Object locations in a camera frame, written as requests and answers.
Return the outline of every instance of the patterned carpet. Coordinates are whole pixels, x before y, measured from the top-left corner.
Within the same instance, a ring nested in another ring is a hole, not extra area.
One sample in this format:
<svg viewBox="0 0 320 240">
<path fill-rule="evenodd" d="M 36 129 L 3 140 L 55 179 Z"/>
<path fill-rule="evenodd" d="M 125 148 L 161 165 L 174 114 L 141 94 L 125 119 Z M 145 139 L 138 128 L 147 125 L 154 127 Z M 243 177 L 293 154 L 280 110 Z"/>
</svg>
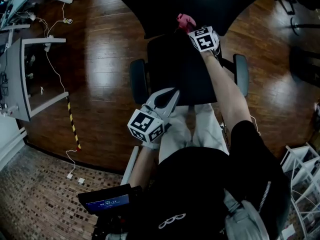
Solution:
<svg viewBox="0 0 320 240">
<path fill-rule="evenodd" d="M 7 240 L 90 240 L 97 222 L 77 194 L 118 186 L 122 176 L 77 166 L 25 146 L 0 172 L 0 231 Z M 79 185 L 78 179 L 84 178 Z"/>
</svg>

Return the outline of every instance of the chair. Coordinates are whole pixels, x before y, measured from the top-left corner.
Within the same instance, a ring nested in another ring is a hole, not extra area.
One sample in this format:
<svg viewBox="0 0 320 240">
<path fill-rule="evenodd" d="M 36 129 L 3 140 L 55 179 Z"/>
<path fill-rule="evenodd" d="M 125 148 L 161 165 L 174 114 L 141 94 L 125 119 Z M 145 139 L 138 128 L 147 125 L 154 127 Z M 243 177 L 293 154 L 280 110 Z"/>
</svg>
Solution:
<svg viewBox="0 0 320 240">
<path fill-rule="evenodd" d="M 313 64 L 313 60 L 320 60 L 320 53 L 292 47 L 289 55 L 289 67 L 294 76 L 301 80 L 320 87 L 320 66 Z"/>
<path fill-rule="evenodd" d="M 180 90 L 179 106 L 217 101 L 206 65 L 186 33 L 177 30 L 178 14 L 187 14 L 197 28 L 207 25 L 224 36 L 236 17 L 255 0 L 122 0 L 137 16 L 145 31 L 148 62 L 135 60 L 130 65 L 133 98 L 143 104 L 151 93 L 168 87 Z M 219 62 L 234 73 L 242 93 L 248 93 L 249 74 L 246 58 L 235 54 L 233 63 Z"/>
</svg>

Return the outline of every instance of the chair armrest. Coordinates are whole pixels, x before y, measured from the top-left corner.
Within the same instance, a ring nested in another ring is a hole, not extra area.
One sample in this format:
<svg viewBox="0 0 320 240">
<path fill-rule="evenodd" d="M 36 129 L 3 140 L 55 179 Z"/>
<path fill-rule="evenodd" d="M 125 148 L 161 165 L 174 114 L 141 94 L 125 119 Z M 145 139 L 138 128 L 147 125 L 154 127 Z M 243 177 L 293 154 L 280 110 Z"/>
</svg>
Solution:
<svg viewBox="0 0 320 240">
<path fill-rule="evenodd" d="M 239 87 L 243 96 L 246 97 L 249 88 L 249 71 L 246 57 L 240 54 L 234 54 L 233 63 L 235 65 L 234 82 Z"/>
<path fill-rule="evenodd" d="M 137 104 L 144 104 L 149 98 L 145 61 L 137 59 L 130 64 L 130 85 L 133 99 Z"/>
</svg>

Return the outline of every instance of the device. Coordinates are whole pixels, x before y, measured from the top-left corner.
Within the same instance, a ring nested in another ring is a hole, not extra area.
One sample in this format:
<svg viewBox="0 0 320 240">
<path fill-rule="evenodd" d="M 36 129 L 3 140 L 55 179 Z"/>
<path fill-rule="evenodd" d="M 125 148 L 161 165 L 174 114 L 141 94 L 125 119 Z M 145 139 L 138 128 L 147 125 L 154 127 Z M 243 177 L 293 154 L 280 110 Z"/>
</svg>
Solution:
<svg viewBox="0 0 320 240">
<path fill-rule="evenodd" d="M 132 136 L 148 144 L 162 136 L 179 97 L 180 91 L 175 88 L 165 88 L 151 94 L 142 108 L 134 111 L 127 124 Z"/>
<path fill-rule="evenodd" d="M 199 51 L 216 51 L 219 47 L 219 37 L 211 26 L 188 33 L 193 46 Z"/>
<path fill-rule="evenodd" d="M 105 240 L 108 234 L 128 232 L 141 194 L 140 186 L 131 188 L 130 184 L 78 194 L 83 207 L 98 216 L 92 240 Z"/>
</svg>

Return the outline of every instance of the wooden floor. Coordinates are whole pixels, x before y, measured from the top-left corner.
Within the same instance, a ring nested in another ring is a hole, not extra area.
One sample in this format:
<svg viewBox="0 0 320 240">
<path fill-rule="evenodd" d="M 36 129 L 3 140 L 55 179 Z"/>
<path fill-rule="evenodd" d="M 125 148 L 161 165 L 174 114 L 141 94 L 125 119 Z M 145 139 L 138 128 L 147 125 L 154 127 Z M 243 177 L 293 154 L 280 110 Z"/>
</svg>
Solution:
<svg viewBox="0 0 320 240">
<path fill-rule="evenodd" d="M 301 6 L 296 19 L 319 23 L 316 12 Z M 64 7 L 73 23 L 57 23 L 50 34 L 67 38 L 52 47 L 48 56 L 70 92 L 71 110 L 82 151 L 76 161 L 123 172 L 133 146 L 138 145 L 127 129 L 137 106 L 129 80 L 129 64 L 146 59 L 147 40 L 135 15 L 120 0 L 74 0 Z M 62 19 L 62 3 L 46 0 L 37 16 L 49 26 Z M 246 56 L 250 85 L 247 102 L 256 118 L 265 144 L 280 158 L 285 145 L 303 144 L 312 132 L 311 118 L 320 89 L 294 80 L 289 72 L 290 46 L 320 53 L 318 30 L 301 31 L 296 37 L 288 16 L 274 0 L 257 0 L 247 8 L 222 37 L 224 57 Z M 43 25 L 32 24 L 23 37 L 42 36 Z M 46 94 L 62 92 L 59 77 L 50 68 L 45 53 L 36 58 L 38 73 L 48 77 Z M 27 141 L 55 154 L 76 148 L 66 100 L 61 100 L 22 123 Z"/>
</svg>

